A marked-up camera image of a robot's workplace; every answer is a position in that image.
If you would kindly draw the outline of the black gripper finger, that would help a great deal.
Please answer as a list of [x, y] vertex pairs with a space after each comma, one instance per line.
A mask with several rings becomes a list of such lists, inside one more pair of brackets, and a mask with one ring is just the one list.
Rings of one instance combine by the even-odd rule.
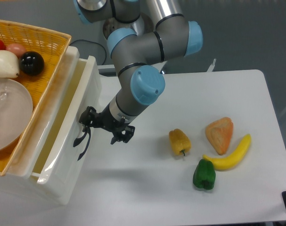
[[110, 144], [113, 145], [116, 142], [128, 143], [130, 139], [133, 137], [134, 132], [135, 132], [134, 126], [126, 126], [123, 131], [112, 132], [113, 137], [111, 139]]
[[92, 106], [88, 106], [79, 119], [79, 123], [83, 125], [83, 132], [91, 133], [90, 128], [98, 124], [97, 117], [98, 113], [96, 109]]

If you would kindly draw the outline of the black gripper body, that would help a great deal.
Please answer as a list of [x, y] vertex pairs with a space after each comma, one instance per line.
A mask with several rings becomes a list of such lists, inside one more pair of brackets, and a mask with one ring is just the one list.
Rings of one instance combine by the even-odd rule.
[[93, 113], [93, 127], [102, 128], [113, 134], [132, 134], [132, 126], [129, 126], [126, 118], [124, 116], [114, 117], [110, 111], [110, 105], [107, 105], [100, 113]]

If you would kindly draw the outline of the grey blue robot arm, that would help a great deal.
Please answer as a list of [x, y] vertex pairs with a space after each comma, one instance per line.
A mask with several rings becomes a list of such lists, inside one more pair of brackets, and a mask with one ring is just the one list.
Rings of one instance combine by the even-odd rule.
[[130, 28], [141, 15], [138, 0], [76, 0], [74, 5], [85, 23], [114, 18], [123, 24], [107, 38], [121, 89], [102, 112], [89, 106], [82, 113], [83, 137], [90, 138], [91, 128], [102, 128], [113, 134], [112, 143], [128, 142], [135, 131], [131, 122], [164, 90], [163, 75], [154, 64], [198, 52], [201, 28], [184, 17], [176, 0], [147, 1], [155, 27], [142, 35]]

